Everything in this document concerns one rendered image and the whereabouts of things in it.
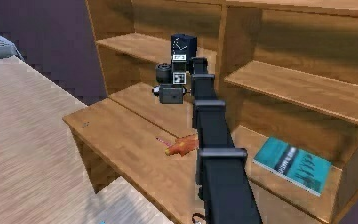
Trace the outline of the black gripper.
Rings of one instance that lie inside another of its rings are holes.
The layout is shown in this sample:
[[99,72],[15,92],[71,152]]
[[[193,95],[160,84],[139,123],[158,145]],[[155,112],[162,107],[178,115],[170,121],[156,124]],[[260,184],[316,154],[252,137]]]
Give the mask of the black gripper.
[[173,71],[172,65],[167,63],[155,66],[157,86],[152,88],[152,93],[159,98],[161,104],[182,104],[183,97],[187,93],[187,73]]

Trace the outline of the dark blue box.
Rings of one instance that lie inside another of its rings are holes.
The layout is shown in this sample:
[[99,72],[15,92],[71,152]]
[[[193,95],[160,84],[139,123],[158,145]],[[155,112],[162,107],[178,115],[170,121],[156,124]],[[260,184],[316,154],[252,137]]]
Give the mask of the dark blue box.
[[197,37],[187,34],[173,34],[171,36],[171,55],[185,55],[189,61],[196,56]]

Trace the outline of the brown wooden shelf unit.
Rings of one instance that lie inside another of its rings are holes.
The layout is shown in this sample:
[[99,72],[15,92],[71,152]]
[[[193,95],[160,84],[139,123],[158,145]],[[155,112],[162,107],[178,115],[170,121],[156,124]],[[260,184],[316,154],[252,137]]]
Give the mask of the brown wooden shelf unit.
[[85,0],[107,96],[154,85],[174,33],[194,35],[236,144],[278,137],[330,161],[320,197],[256,164],[264,224],[339,224],[358,197],[358,0]]

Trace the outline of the teal book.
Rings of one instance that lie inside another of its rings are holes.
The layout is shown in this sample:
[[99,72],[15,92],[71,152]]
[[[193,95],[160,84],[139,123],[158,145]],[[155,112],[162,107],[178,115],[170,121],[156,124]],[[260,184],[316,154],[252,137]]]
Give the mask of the teal book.
[[253,162],[317,197],[331,169],[328,160],[275,137],[265,141]]

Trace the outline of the orange lumpy object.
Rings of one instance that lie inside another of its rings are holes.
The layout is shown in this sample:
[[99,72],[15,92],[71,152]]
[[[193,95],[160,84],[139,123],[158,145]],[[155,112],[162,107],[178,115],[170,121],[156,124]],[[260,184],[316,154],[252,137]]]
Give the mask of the orange lumpy object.
[[199,140],[196,134],[181,137],[175,140],[173,144],[168,146],[165,149],[165,154],[167,156],[179,154],[180,156],[185,156],[189,152],[197,149],[199,147]]

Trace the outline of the brown wooden desk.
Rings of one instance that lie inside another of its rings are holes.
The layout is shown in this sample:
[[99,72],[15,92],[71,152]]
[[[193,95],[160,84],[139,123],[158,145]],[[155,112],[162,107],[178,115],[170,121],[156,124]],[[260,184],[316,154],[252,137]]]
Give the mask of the brown wooden desk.
[[161,104],[152,87],[138,83],[64,117],[76,141],[127,180],[174,224],[192,224],[203,203],[195,185],[196,153],[167,156],[170,143],[195,133],[192,105]]

